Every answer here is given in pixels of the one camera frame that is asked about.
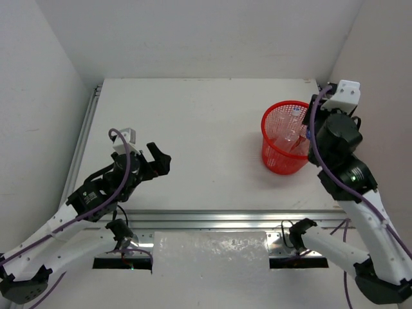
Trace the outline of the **red cap red label bottle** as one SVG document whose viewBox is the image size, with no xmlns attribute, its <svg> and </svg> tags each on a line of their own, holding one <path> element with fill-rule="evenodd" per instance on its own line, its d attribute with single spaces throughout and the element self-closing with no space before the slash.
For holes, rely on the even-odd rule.
<svg viewBox="0 0 412 309">
<path fill-rule="evenodd" d="M 310 146 L 310 141 L 304 136 L 300 135 L 296 143 L 290 150 L 291 155 L 306 156 Z"/>
</svg>

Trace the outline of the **clear bottle blue-white cap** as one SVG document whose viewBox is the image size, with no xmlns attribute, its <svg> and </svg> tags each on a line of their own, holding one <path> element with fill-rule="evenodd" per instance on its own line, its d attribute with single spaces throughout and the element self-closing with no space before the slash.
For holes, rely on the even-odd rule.
<svg viewBox="0 0 412 309">
<path fill-rule="evenodd" d="M 298 107 L 294 107 L 291 110 L 289 125 L 285 133 L 285 139 L 287 142 L 296 141 L 299 136 L 299 130 L 301 127 L 300 114 L 301 110 Z"/>
</svg>

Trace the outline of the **clear bottle white cap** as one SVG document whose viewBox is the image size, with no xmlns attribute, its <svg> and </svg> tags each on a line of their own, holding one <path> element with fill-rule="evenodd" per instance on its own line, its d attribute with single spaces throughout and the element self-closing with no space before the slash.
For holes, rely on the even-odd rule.
<svg viewBox="0 0 412 309">
<path fill-rule="evenodd" d="M 290 115 L 286 111 L 278 111 L 276 113 L 276 123 L 274 130 L 274 145 L 277 145 L 283 138 L 287 131 Z"/>
</svg>

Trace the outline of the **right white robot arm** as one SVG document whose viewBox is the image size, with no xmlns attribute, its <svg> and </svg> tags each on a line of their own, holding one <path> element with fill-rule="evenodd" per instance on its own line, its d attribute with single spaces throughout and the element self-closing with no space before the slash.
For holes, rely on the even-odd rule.
<svg viewBox="0 0 412 309">
<path fill-rule="evenodd" d="M 289 240 L 296 252 L 313 250 L 352 277 L 375 304 L 401 304 L 411 298 L 411 251 L 402 242 L 382 204 L 368 166 L 354 150 L 362 142 L 360 118 L 337 104 L 328 89 L 312 97 L 304 123 L 310 137 L 308 160 L 318 177 L 357 229 L 367 251 L 339 241 L 309 218 L 293 224 Z"/>
</svg>

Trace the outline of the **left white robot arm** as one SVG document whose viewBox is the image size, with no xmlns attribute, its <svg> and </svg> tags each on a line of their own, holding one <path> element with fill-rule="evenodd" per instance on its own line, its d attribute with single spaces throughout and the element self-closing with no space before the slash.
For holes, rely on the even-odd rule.
<svg viewBox="0 0 412 309">
<path fill-rule="evenodd" d="M 169 173 L 171 157 L 153 142 L 147 148 L 152 162 L 135 149 L 129 154 L 115 151 L 112 164 L 87 177 L 37 232 L 1 256 L 1 295 L 5 299 L 29 303 L 49 289 L 51 275 L 65 272 L 82 258 L 137 248 L 138 238 L 121 218 L 86 239 L 73 238 L 115 212 L 140 183 Z"/>
</svg>

